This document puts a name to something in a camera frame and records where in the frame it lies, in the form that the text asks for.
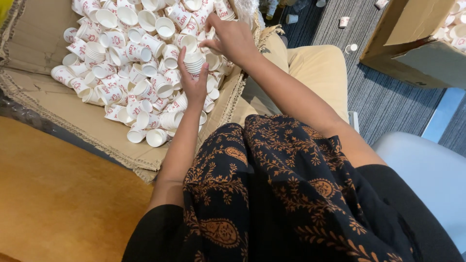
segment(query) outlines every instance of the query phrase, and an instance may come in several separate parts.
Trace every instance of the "cardboard box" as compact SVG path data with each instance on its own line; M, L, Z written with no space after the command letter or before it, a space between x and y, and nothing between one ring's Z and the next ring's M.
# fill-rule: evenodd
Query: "cardboard box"
M466 54L432 35L455 0L392 0L360 58L361 63L422 88L466 89Z
M168 145L153 148L146 141L131 143L126 138L129 127L105 119L103 107L83 103L72 89L50 76L51 69L69 53L63 32L69 27L78 28L79 18L71 10L70 0L15 0L0 32L0 65L4 67L0 88L14 101L94 145L150 182ZM255 23L253 35L258 45L257 19ZM244 83L243 72L235 67L224 80L213 111L207 115L198 148L213 131L231 121Z

